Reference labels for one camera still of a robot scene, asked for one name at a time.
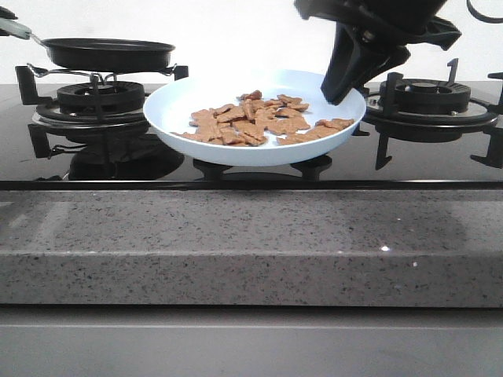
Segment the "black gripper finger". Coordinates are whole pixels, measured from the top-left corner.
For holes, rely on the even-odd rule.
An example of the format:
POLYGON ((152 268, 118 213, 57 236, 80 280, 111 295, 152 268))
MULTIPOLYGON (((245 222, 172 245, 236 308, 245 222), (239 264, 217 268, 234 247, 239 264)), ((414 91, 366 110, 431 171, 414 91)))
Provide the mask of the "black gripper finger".
MULTIPOLYGON (((17 20, 18 17, 16 16, 16 14, 14 12, 12 12, 11 10, 5 8, 5 7, 0 7, 0 18, 1 19, 6 19, 6 20, 17 20)), ((0 28, 0 35, 1 36, 9 36, 9 34, 3 30, 2 28, 0 28)))

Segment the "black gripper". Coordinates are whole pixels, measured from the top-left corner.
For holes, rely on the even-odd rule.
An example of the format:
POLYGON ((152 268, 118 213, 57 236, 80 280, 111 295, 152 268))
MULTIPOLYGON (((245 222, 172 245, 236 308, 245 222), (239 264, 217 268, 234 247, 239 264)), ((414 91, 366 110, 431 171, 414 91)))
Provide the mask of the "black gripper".
POLYGON ((299 15, 337 22, 336 37, 321 91, 339 104, 358 88, 410 57, 407 44, 428 43, 448 50, 461 32, 437 16, 444 1, 295 1, 299 15), (381 42, 361 42, 353 28, 381 42))

